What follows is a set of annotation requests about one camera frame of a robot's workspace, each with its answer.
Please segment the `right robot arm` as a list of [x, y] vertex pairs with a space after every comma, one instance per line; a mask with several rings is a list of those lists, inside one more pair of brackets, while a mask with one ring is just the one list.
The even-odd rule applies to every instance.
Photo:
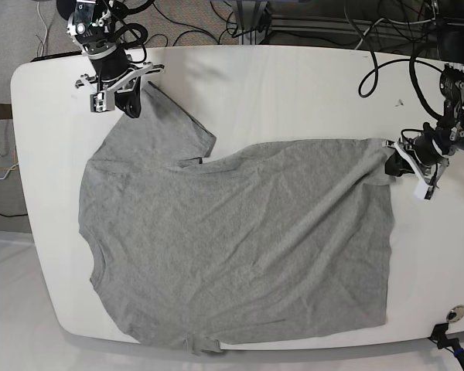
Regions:
[[164, 66], [148, 60], [148, 30], [138, 23], [127, 23], [125, 18], [152, 4], [147, 1], [129, 8], [120, 1], [75, 3], [67, 21], [67, 34], [89, 59], [94, 75], [81, 75], [74, 86], [91, 89], [91, 112], [119, 109], [130, 118], [140, 116], [142, 77], [159, 73]]

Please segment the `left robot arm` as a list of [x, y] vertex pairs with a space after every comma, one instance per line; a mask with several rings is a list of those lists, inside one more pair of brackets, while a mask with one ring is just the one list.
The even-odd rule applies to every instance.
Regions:
[[[415, 196], [430, 199], [438, 181], [457, 151], [464, 151], [464, 1], [432, 1], [435, 38], [417, 48], [409, 60], [411, 84], [426, 112], [435, 119], [410, 138], [406, 130], [396, 142], [387, 142], [394, 154], [385, 164], [388, 175], [413, 174], [418, 178]], [[443, 113], [435, 112], [425, 99], [415, 71], [418, 55], [434, 48], [444, 62], [440, 71], [439, 90], [444, 98]]]

